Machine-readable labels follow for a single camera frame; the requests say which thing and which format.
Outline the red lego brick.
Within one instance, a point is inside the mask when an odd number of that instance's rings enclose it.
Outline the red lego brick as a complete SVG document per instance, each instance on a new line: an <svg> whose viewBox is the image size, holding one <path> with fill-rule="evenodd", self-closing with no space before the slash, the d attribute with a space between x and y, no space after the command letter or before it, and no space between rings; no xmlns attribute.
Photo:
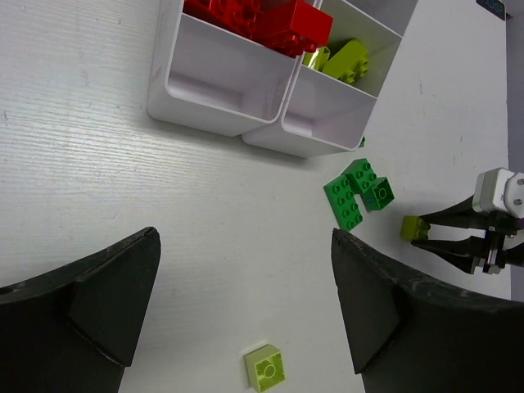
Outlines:
<svg viewBox="0 0 524 393"><path fill-rule="evenodd" d="M251 39L286 56L313 53L328 44L333 18L306 1L290 1L260 13Z"/></svg>
<svg viewBox="0 0 524 393"><path fill-rule="evenodd" d="M245 38L255 30L260 2L254 0L185 0L183 11Z"/></svg>

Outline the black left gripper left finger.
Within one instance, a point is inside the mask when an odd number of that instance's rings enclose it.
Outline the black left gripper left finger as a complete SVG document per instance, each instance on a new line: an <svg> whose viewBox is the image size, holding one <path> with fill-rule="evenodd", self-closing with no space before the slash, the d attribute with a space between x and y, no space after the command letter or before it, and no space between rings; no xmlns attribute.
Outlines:
<svg viewBox="0 0 524 393"><path fill-rule="evenodd" d="M160 263L144 228L95 254L1 289L3 392L117 392Z"/></svg>

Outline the lime green small lego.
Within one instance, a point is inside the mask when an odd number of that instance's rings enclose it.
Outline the lime green small lego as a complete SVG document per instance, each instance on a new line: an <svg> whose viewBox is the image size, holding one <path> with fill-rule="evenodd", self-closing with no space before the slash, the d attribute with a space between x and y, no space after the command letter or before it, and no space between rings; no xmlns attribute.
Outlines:
<svg viewBox="0 0 524 393"><path fill-rule="evenodd" d="M421 217L407 215L403 218L400 237L408 242L413 240L427 240L431 225Z"/></svg>

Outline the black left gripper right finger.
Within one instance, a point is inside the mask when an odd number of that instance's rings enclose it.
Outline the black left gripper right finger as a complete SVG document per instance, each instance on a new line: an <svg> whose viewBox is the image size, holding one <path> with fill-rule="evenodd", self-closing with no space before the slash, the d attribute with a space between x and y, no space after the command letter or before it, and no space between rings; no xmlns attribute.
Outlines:
<svg viewBox="0 0 524 393"><path fill-rule="evenodd" d="M340 229L332 269L366 391L522 391L522 303L443 282Z"/></svg>

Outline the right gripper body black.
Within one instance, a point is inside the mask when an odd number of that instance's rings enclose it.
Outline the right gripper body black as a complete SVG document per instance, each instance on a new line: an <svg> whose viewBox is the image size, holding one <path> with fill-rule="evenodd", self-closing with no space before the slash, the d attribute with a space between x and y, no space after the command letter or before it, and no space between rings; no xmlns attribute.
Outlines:
<svg viewBox="0 0 524 393"><path fill-rule="evenodd" d="M523 266L523 242L507 248L509 240L523 234L523 219L500 211L478 213L472 210L469 215L469 228L484 231L483 237L470 240L470 274L477 268L483 273L498 274L507 265Z"/></svg>

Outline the red lego brick front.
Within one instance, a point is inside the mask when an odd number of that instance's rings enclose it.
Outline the red lego brick front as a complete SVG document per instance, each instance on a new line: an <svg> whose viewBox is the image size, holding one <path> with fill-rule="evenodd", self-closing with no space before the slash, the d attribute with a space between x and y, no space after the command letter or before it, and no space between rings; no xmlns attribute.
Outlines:
<svg viewBox="0 0 524 393"><path fill-rule="evenodd" d="M254 0L185 0L183 11L245 38L255 30L260 2Z"/></svg>

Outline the olive green lego brick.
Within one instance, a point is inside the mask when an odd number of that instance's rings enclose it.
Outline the olive green lego brick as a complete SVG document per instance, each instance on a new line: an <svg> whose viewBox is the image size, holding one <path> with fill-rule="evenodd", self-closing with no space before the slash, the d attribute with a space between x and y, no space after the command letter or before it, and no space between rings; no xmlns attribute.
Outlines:
<svg viewBox="0 0 524 393"><path fill-rule="evenodd" d="M330 49L326 46L319 47L315 52L307 52L302 61L302 65L319 72L323 71L330 57Z"/></svg>

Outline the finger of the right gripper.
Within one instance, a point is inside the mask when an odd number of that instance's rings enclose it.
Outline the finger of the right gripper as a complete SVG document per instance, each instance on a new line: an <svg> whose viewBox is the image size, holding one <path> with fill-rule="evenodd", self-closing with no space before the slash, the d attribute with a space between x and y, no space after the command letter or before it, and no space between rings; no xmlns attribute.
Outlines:
<svg viewBox="0 0 524 393"><path fill-rule="evenodd" d="M473 196L447 209L421 215L427 224L451 228L488 229L489 217L476 212L473 207Z"/></svg>
<svg viewBox="0 0 524 393"><path fill-rule="evenodd" d="M410 242L412 246L439 256L465 273L474 273L483 254L483 243L484 239L480 237L469 237L461 241L425 239Z"/></svg>

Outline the lime green sloped lego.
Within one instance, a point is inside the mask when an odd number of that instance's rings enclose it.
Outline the lime green sloped lego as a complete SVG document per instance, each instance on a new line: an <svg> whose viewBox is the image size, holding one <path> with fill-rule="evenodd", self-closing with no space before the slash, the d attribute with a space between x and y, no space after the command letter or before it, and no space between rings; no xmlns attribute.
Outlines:
<svg viewBox="0 0 524 393"><path fill-rule="evenodd" d="M368 73L368 50L356 38L350 39L329 57L322 72L345 84L355 85Z"/></svg>

